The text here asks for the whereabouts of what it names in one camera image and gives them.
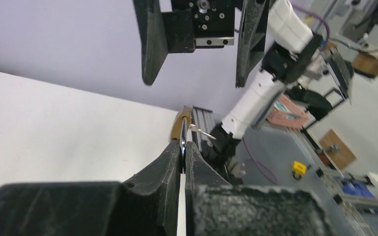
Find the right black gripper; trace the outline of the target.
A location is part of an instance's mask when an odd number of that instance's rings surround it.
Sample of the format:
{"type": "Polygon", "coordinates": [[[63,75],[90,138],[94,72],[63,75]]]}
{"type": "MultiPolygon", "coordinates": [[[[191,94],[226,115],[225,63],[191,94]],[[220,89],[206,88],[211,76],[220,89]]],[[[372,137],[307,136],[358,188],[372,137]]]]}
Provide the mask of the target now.
{"type": "Polygon", "coordinates": [[[235,11],[242,10],[238,30],[236,83],[246,85],[264,57],[269,0],[172,0],[161,12],[158,0],[134,0],[141,41],[142,80],[151,86],[168,55],[219,49],[235,41],[235,11]]]}

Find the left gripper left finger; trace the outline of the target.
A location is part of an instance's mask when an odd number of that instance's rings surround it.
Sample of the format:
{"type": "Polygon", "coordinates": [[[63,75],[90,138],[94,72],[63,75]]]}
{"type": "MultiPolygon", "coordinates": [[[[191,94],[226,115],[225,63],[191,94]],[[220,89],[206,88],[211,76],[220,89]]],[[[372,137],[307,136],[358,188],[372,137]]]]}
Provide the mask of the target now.
{"type": "Polygon", "coordinates": [[[0,187],[0,236],[174,236],[181,148],[171,141],[125,182],[11,183],[0,187]]]}

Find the small brass padlock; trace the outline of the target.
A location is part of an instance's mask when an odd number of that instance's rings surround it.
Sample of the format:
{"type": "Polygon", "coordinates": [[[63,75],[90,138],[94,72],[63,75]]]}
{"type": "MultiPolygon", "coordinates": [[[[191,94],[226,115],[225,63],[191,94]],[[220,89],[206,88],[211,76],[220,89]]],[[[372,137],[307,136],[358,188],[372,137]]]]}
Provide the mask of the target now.
{"type": "Polygon", "coordinates": [[[192,124],[192,108],[184,106],[176,115],[173,126],[170,132],[170,140],[178,140],[180,147],[180,163],[181,173],[186,173],[186,150],[187,150],[187,134],[188,131],[200,133],[209,139],[216,140],[216,138],[204,130],[200,129],[197,125],[192,124]]]}

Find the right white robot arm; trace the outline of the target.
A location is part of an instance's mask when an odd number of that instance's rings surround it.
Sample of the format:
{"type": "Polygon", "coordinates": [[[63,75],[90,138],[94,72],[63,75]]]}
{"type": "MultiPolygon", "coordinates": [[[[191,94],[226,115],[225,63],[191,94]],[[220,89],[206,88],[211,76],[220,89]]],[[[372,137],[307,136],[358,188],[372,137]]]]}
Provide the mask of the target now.
{"type": "Polygon", "coordinates": [[[246,88],[208,137],[210,160],[233,157],[246,130],[261,125],[289,84],[306,70],[322,40],[288,0],[157,0],[133,2],[144,84],[151,86],[169,54],[237,45],[237,88],[246,88]]]}

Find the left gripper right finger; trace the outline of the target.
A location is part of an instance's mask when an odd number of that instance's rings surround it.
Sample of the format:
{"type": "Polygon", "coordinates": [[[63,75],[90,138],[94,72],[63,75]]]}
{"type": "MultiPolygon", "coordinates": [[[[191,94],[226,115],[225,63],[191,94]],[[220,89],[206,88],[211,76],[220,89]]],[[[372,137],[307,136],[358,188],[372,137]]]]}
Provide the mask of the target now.
{"type": "Polygon", "coordinates": [[[189,236],[332,236],[317,196],[284,186],[231,185],[186,145],[186,233],[189,236]]]}

